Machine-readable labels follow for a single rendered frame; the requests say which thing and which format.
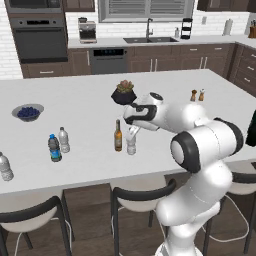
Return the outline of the brown lower cupboard run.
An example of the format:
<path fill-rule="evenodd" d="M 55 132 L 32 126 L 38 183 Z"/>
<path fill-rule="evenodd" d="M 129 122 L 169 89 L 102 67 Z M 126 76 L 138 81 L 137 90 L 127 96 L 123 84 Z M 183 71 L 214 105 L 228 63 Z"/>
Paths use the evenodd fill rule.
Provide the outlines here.
<path fill-rule="evenodd" d="M 256 97 L 256 49 L 248 46 L 206 43 L 120 48 L 127 49 L 127 73 L 209 69 Z M 23 64 L 22 74 L 25 78 L 92 75 L 91 49 L 70 49 L 66 62 Z"/>

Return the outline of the grey bowl of blueberries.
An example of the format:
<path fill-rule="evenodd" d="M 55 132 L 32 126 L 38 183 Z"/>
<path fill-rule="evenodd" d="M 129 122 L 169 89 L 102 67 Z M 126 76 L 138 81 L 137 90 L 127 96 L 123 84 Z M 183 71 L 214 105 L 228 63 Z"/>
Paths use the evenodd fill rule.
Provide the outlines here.
<path fill-rule="evenodd" d="M 21 121 L 32 122 L 37 120 L 43 111 L 44 107 L 41 104 L 30 103 L 16 107 L 12 115 Z"/>

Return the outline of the window with blinds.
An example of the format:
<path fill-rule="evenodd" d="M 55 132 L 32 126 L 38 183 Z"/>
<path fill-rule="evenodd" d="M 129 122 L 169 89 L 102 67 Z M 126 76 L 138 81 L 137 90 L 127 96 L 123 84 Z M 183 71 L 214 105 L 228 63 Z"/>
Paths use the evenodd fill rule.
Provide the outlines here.
<path fill-rule="evenodd" d="M 193 15 L 195 0 L 98 0 L 100 23 L 181 22 Z"/>

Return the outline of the blue label plastic bottle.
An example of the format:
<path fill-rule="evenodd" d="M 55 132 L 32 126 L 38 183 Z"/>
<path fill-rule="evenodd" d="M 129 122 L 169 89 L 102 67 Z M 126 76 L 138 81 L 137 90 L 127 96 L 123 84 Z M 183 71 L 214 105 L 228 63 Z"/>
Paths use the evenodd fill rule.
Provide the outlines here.
<path fill-rule="evenodd" d="M 60 146 L 58 139 L 54 134 L 51 134 L 48 139 L 48 147 L 50 150 L 51 160 L 53 162 L 59 162 L 62 159 L 62 155 L 60 152 Z"/>

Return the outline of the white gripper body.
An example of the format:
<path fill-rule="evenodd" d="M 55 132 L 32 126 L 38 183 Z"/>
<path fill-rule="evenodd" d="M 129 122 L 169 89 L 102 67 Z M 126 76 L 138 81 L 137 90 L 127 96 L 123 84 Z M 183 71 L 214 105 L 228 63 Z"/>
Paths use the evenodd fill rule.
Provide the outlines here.
<path fill-rule="evenodd" d="M 140 130 L 140 127 L 132 125 L 128 130 L 127 139 L 132 140 L 136 136 L 136 134 L 139 132 L 139 130 Z"/>

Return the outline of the wooden knife block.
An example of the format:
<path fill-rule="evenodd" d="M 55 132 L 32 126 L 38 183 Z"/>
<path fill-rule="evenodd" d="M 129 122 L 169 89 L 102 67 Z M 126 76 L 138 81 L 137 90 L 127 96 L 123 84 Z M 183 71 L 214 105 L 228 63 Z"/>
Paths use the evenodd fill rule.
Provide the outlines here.
<path fill-rule="evenodd" d="M 256 38 L 256 20 L 255 19 L 251 21 L 248 38 Z"/>

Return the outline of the black and white stool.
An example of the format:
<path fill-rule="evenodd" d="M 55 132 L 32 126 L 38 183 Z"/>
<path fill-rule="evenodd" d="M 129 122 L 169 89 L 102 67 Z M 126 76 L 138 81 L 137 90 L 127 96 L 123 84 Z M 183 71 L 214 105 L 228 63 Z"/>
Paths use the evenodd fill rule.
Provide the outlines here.
<path fill-rule="evenodd" d="M 163 175 L 154 178 L 135 178 L 110 183 L 111 233 L 114 239 L 114 256 L 121 256 L 119 250 L 118 213 L 125 208 L 132 212 L 148 212 L 152 226 L 157 203 L 170 195 L 176 187 L 176 181 L 166 182 Z"/>
<path fill-rule="evenodd" d="M 31 220 L 46 214 L 50 210 L 57 208 L 56 217 L 60 222 L 60 227 L 62 231 L 63 241 L 66 249 L 66 256 L 72 256 L 72 238 L 71 234 L 67 233 L 67 230 L 71 230 L 71 227 L 66 227 L 68 222 L 65 220 L 64 212 L 60 198 L 58 196 L 53 196 L 47 201 L 15 212 L 0 213 L 0 223 L 17 223 L 21 221 Z"/>
<path fill-rule="evenodd" d="M 236 173 L 232 172 L 233 175 L 233 183 L 232 186 L 229 190 L 229 193 L 235 194 L 235 195 L 249 195 L 249 194 L 254 194 L 254 199 L 253 199 L 253 204 L 252 204 L 252 210 L 251 210 L 251 215 L 250 215 L 250 220 L 249 223 L 247 222 L 246 218 L 243 216 L 241 212 L 241 216 L 244 218 L 245 223 L 247 225 L 247 233 L 243 235 L 242 237 L 239 238 L 234 238 L 234 239 L 229 239 L 229 240 L 218 240 L 217 238 L 215 239 L 210 235 L 211 232 L 211 227 L 212 227 L 212 221 L 213 217 L 207 222 L 206 224 L 206 229 L 203 228 L 203 231 L 205 232 L 205 239 L 204 239 L 204 245 L 203 245 L 203 256 L 207 256 L 207 251 L 208 251 L 208 245 L 209 245 L 209 240 L 210 238 L 218 242 L 231 242 L 231 241 L 237 241 L 243 238 L 246 238 L 245 245 L 244 245 L 244 254 L 248 253 L 249 250 L 249 244 L 250 244 L 250 239 L 252 235 L 252 230 L 254 227 L 254 222 L 256 218 L 256 173 L 253 174 L 246 174 L 246 173 Z"/>

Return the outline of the black microwave oven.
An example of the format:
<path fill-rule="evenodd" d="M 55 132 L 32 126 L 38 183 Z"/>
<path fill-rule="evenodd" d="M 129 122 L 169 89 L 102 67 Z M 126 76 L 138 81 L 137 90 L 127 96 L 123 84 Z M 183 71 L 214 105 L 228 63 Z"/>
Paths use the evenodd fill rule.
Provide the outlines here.
<path fill-rule="evenodd" d="M 61 13 L 61 0 L 4 0 L 9 13 Z"/>

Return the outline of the dark sink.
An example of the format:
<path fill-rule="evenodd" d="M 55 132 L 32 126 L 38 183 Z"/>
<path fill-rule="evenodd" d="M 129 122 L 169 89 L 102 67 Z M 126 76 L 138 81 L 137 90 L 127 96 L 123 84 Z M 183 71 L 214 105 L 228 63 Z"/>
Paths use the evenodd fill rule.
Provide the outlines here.
<path fill-rule="evenodd" d="M 165 42 L 178 42 L 172 37 L 151 37 L 151 38 L 123 38 L 126 43 L 165 43 Z"/>

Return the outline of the dark grey dishwasher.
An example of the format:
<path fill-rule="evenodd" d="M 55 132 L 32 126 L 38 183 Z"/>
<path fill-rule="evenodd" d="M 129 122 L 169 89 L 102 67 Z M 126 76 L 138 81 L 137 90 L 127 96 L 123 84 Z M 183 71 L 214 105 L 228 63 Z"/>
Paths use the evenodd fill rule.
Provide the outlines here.
<path fill-rule="evenodd" d="M 117 74 L 127 73 L 127 49 L 120 47 L 96 48 L 89 51 L 91 73 Z"/>

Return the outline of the dark tap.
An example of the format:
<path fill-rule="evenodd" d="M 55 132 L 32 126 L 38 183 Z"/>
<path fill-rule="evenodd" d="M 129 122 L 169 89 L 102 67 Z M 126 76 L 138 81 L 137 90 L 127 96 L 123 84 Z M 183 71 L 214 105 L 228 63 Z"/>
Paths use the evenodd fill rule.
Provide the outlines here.
<path fill-rule="evenodd" d="M 152 18 L 148 18 L 147 27 L 146 27 L 146 39 L 149 40 L 149 37 L 153 35 L 153 29 L 150 29 L 150 23 L 153 22 Z"/>

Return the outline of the clear plastic bottle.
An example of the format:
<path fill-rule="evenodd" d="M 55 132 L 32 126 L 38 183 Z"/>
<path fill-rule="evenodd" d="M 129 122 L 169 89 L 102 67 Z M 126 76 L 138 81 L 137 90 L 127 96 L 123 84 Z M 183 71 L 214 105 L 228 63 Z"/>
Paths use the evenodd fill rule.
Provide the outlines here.
<path fill-rule="evenodd" d="M 136 137 L 127 140 L 127 153 L 129 155 L 134 155 L 136 153 Z"/>
<path fill-rule="evenodd" d="M 60 128 L 58 137 L 59 137 L 61 151 L 63 153 L 68 153 L 70 151 L 69 138 L 68 138 L 68 133 L 65 131 L 63 127 Z"/>
<path fill-rule="evenodd" d="M 0 174 L 4 181 L 11 181 L 14 178 L 13 171 L 11 170 L 9 160 L 0 152 Z"/>

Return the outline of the silver coffee machine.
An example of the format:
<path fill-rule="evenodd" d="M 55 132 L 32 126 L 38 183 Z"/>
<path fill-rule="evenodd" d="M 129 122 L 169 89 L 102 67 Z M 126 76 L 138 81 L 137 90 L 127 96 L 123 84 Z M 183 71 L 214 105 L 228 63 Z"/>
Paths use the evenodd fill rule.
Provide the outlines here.
<path fill-rule="evenodd" d="M 96 23 L 86 17 L 78 19 L 79 38 L 81 43 L 96 43 Z"/>

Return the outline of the white paper towel roll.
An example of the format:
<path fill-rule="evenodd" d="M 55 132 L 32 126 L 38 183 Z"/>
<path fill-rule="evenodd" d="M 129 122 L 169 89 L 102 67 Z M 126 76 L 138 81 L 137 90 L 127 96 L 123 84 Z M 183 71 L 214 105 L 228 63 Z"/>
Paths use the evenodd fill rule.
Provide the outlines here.
<path fill-rule="evenodd" d="M 232 19 L 226 20 L 222 36 L 230 35 L 231 29 L 232 29 L 232 25 L 233 25 L 233 20 Z"/>

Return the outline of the brown upper cupboard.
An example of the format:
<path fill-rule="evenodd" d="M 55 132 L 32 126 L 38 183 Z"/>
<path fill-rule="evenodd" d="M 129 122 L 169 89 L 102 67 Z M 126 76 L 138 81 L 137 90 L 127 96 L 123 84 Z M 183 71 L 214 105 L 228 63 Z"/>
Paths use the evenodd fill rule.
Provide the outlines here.
<path fill-rule="evenodd" d="M 63 0 L 66 12 L 94 12 L 94 0 Z"/>
<path fill-rule="evenodd" d="M 256 0 L 198 0 L 197 9 L 206 12 L 256 13 Z"/>

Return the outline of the black tiered stand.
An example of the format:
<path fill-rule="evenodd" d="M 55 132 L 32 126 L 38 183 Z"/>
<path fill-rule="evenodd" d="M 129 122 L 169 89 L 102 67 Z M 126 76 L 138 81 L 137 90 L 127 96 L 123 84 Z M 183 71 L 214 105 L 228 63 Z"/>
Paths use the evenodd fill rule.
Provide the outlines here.
<path fill-rule="evenodd" d="M 181 26 L 181 39 L 188 40 L 191 37 L 192 32 L 192 18 L 184 18 Z"/>

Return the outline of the brown glass bottle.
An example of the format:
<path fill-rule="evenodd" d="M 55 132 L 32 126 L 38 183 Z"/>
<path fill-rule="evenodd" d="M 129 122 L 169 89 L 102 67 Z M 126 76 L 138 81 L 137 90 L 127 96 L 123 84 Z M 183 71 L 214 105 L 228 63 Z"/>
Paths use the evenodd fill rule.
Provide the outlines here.
<path fill-rule="evenodd" d="M 120 120 L 116 120 L 116 130 L 114 133 L 114 147 L 115 150 L 120 152 L 122 150 L 122 132 L 120 129 Z"/>

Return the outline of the succulent in black pot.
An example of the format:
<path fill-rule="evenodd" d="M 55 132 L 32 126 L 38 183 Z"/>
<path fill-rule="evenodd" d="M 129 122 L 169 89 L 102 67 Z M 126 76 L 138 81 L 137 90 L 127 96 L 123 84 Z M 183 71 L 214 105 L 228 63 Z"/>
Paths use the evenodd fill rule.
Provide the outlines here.
<path fill-rule="evenodd" d="M 111 98 L 119 105 L 129 105 L 137 98 L 133 88 L 131 81 L 123 80 L 116 86 Z"/>

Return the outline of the black wall oven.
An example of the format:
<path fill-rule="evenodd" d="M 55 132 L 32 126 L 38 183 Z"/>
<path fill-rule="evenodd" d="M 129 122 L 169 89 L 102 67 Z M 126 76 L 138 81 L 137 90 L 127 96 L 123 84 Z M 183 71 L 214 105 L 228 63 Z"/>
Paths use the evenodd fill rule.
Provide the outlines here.
<path fill-rule="evenodd" d="M 62 18 L 11 18 L 10 25 L 22 64 L 68 60 Z"/>

